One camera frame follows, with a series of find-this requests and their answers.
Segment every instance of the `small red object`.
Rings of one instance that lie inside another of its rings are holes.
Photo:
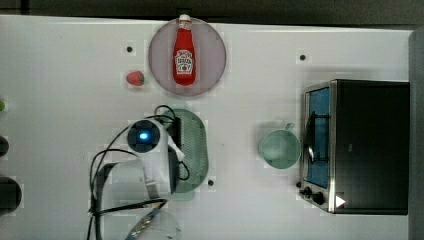
[[[130,72],[127,75],[127,82],[134,86],[141,86],[144,84],[144,75],[140,71]]]
[[[193,84],[196,80],[196,57],[191,34],[191,19],[185,14],[180,16],[178,22],[173,58],[175,82],[184,86]]]

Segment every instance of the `pink plate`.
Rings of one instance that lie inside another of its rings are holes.
[[[196,81],[192,85],[179,85],[172,75],[177,19],[161,27],[149,47],[149,66],[156,81],[169,92],[180,96],[199,95],[215,86],[224,72],[227,59],[224,42],[218,32],[202,20],[191,20],[196,51]]]

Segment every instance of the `black cable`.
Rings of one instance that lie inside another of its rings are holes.
[[[146,118],[161,118],[161,117],[163,117],[163,118],[168,118],[168,119],[170,119],[171,121],[175,121],[175,119],[173,119],[172,117],[167,116],[167,115],[153,115],[153,116],[148,116],[148,117],[146,117]]]
[[[188,167],[184,162],[179,162],[179,164],[182,164],[187,171],[187,177],[185,177],[185,178],[180,177],[180,180],[186,181],[190,178],[190,171],[188,170]]]
[[[160,108],[167,108],[171,113],[172,113],[172,115],[173,115],[173,117],[174,118],[171,118],[171,117],[169,117],[169,116],[167,116],[167,115],[158,115],[158,114],[156,114],[157,113],[157,110],[158,109],[160,109]],[[149,117],[146,117],[146,118],[155,118],[155,120],[156,120],[156,118],[167,118],[167,119],[170,119],[172,122],[174,122],[175,121],[175,119],[176,119],[176,115],[175,115],[175,112],[172,110],[172,108],[170,108],[169,106],[167,106],[167,105],[159,105],[158,107],[156,107],[156,109],[155,109],[155,115],[153,115],[153,116],[149,116]],[[137,155],[135,155],[135,154],[133,154],[133,153],[131,153],[131,152],[129,152],[129,151],[126,151],[126,150],[122,150],[122,149],[111,149],[110,147],[115,143],[115,141],[122,135],[122,133],[124,133],[128,128],[129,128],[130,126],[127,126],[127,127],[125,127],[124,129],[122,129],[122,131],[121,132],[119,132],[116,136],[115,136],[115,138],[109,143],[109,145],[107,146],[107,148],[105,149],[105,150],[103,150],[103,151],[101,151],[101,152],[99,152],[99,153],[97,153],[96,154],[96,156],[93,158],[93,160],[92,160],[92,162],[91,162],[91,165],[90,165],[90,172],[89,172],[89,181],[90,181],[90,192],[91,192],[91,207],[90,207],[90,210],[89,210],[89,212],[90,213],[92,213],[93,215],[90,217],[90,222],[89,222],[89,226],[88,226],[88,233],[87,233],[87,240],[89,240],[90,239],[90,235],[91,235],[91,226],[92,226],[92,223],[93,223],[93,216],[94,216],[94,214],[95,214],[95,208],[96,208],[96,205],[97,205],[97,199],[94,197],[94,183],[95,183],[95,180],[96,180],[96,175],[97,175],[97,173],[99,172],[99,170],[100,170],[100,167],[101,167],[101,165],[103,164],[103,161],[104,161],[104,159],[105,159],[105,157],[106,157],[106,154],[108,153],[108,152],[113,152],[113,151],[116,151],[116,152],[125,152],[125,153],[128,153],[128,154],[132,154],[132,155],[134,155],[134,156],[137,156]],[[97,168],[96,168],[96,171],[94,172],[94,177],[93,177],[93,167],[94,167],[94,163],[95,163],[95,161],[96,161],[96,159],[97,159],[97,157],[100,155],[100,154],[102,154],[103,153],[103,155],[102,155],[102,157],[101,157],[101,159],[100,159],[100,162],[99,162],[99,164],[97,165]],[[186,168],[186,170],[187,170],[187,173],[188,173],[188,177],[190,177],[190,172],[188,171],[188,168],[187,168],[187,166],[183,163],[183,165],[184,165],[184,167]],[[160,208],[162,208],[165,204],[166,204],[166,200],[164,201],[164,202],[162,202],[162,204],[160,204],[160,206],[158,207],[158,208],[155,208],[155,209],[153,209],[152,210],[152,212],[150,213],[150,214],[152,214],[152,213],[154,213],[154,215],[156,215],[156,213],[159,211],[159,209]],[[121,208],[118,208],[119,210],[113,210],[113,209],[108,209],[108,210],[103,210],[103,211],[101,211],[101,212],[99,212],[99,213],[102,213],[103,212],[103,214],[104,213],[106,213],[105,211],[109,211],[109,212],[112,212],[112,210],[113,211],[120,211],[120,210],[123,210],[123,208],[129,208],[129,207],[135,207],[135,206],[141,206],[141,204],[143,204],[143,203],[139,203],[139,204],[133,204],[133,205],[128,205],[128,206],[124,206],[124,207],[121,207]]]
[[[155,108],[155,115],[157,115],[157,112],[158,112],[158,110],[160,108],[166,108],[166,109],[168,109],[172,113],[172,116],[174,116],[174,120],[177,118],[177,116],[175,115],[174,110],[172,110],[172,108],[170,108],[168,105],[159,105],[159,106],[157,106]]]
[[[106,213],[111,213],[111,212],[117,212],[117,211],[122,211],[122,210],[130,210],[130,209],[137,209],[137,208],[144,208],[145,205],[148,204],[152,204],[152,203],[158,203],[158,202],[167,202],[165,199],[154,199],[154,200],[148,200],[148,201],[144,201],[144,202],[140,202],[140,203],[135,203],[135,204],[130,204],[130,205],[126,205],[126,206],[122,206],[122,207],[115,207],[115,208],[109,208],[106,210],[102,210],[100,212],[95,212],[93,213],[94,216],[101,216],[104,215]]]
[[[91,225],[93,224],[93,216],[90,217],[90,223],[88,224],[88,230],[87,230],[87,240],[90,240],[91,235]]]
[[[126,126],[124,129],[122,129],[121,130],[121,132],[119,132],[118,133],[118,135],[116,135],[115,136],[115,138],[109,143],[109,145],[107,146],[107,148],[106,148],[106,150],[108,150],[108,149],[110,149],[110,147],[115,143],[115,141],[119,138],[119,136],[121,136],[122,135],[122,133],[124,133],[128,128],[129,128],[130,126]],[[104,160],[104,158],[106,157],[106,153],[107,153],[107,151],[105,151],[104,152],[104,154],[103,154],[103,156],[102,156],[102,158],[100,159],[100,163],[99,163],[99,165],[97,166],[97,169],[96,169],[96,172],[95,172],[95,174],[99,171],[99,169],[100,169],[100,166],[101,166],[101,164],[103,163],[103,160]],[[92,169],[92,167],[93,167],[93,165],[94,165],[94,161],[95,161],[95,159],[93,158],[93,161],[91,162],[91,168],[90,168],[90,173],[89,173],[89,177],[90,177],[90,189],[91,189],[91,194],[92,194],[92,197],[94,197],[94,194],[93,194],[93,187],[92,187],[92,182],[94,182],[94,179],[92,179],[91,178],[91,174],[92,174],[92,171],[93,171],[93,169]]]
[[[122,150],[122,149],[118,149],[118,148],[109,148],[109,149],[106,149],[106,150],[103,150],[103,151],[100,151],[100,152],[98,152],[97,154],[96,154],[96,156],[94,156],[94,158],[93,158],[93,161],[91,162],[91,166],[90,166],[90,179],[92,179],[91,180],[91,189],[92,190],[94,190],[94,182],[95,182],[95,180],[96,180],[96,175],[94,175],[94,178],[92,177],[92,171],[93,171],[93,165],[94,165],[94,162],[96,161],[96,158],[100,155],[100,154],[102,154],[102,153],[104,153],[104,154],[106,154],[107,152],[123,152],[123,153],[128,153],[128,154],[130,154],[130,155],[133,155],[133,156],[136,156],[137,157],[137,155],[135,155],[134,153],[132,153],[132,152],[130,152],[130,151],[127,151],[127,150]],[[97,169],[96,169],[96,172],[95,172],[95,174],[99,171],[99,166],[102,164],[102,162],[103,162],[103,159],[102,160],[100,160],[100,162],[99,162],[99,165],[98,165],[98,167],[97,167]]]

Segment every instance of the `metal frame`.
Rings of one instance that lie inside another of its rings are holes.
[[[334,213],[335,211],[335,143],[336,143],[336,102],[337,102],[337,81],[333,80],[330,82],[321,83],[318,85],[314,85],[312,87],[308,87],[304,91],[304,103],[303,103],[303,110],[302,113],[304,114],[304,117],[302,118],[303,123],[303,139],[306,139],[306,125],[309,118],[309,93],[318,89],[322,88],[329,88],[330,89],[330,138],[328,143],[328,151],[330,153],[328,164],[329,164],[329,185],[327,188],[323,188],[321,186],[315,185],[313,183],[310,183],[307,181],[307,173],[308,173],[308,159],[305,154],[302,155],[302,161],[301,161],[301,176],[302,176],[302,185],[301,188],[309,187],[311,188],[312,192],[322,192],[324,195],[325,202],[322,205],[316,204],[312,199],[305,197],[302,195],[302,198],[311,204],[323,209],[324,211]]]

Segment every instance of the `toaster oven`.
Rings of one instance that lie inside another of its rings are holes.
[[[406,215],[409,83],[338,79],[303,100],[301,197],[335,214]]]

